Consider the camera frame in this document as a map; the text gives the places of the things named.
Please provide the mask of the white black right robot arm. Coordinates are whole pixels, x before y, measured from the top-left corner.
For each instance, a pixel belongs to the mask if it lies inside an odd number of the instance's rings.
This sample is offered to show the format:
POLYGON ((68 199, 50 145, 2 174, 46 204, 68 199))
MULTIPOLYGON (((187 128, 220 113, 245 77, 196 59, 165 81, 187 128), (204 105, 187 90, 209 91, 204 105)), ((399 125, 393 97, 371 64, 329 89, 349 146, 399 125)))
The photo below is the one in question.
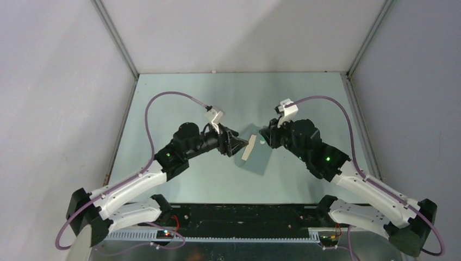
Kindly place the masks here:
POLYGON ((279 126, 278 120, 272 119, 259 133, 271 148, 283 147, 302 160, 316 178, 347 189, 368 203, 367 207, 359 206, 326 195, 316 208, 319 225, 356 226, 384 237, 408 256, 421 254, 435 222, 437 205, 433 201, 417 201, 365 174, 355 167, 350 156, 323 142, 311 120, 279 126))

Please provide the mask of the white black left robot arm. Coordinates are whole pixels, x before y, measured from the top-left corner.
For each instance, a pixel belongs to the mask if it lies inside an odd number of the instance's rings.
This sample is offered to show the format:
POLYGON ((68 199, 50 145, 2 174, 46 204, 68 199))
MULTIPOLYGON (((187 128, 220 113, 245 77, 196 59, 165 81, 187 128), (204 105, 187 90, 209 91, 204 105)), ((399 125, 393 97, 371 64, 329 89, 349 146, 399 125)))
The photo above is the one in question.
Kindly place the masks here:
POLYGON ((248 141, 239 138, 238 132, 223 125, 205 132, 194 123, 184 123, 140 171, 92 192, 84 188, 76 190, 71 196, 65 224, 71 227, 75 236, 90 226, 91 246, 99 244, 112 232, 141 223, 155 222, 158 226, 166 226, 171 222, 172 212, 164 196, 152 195, 137 203, 132 200, 180 175, 194 157, 212 150, 232 157, 247 145, 248 141))

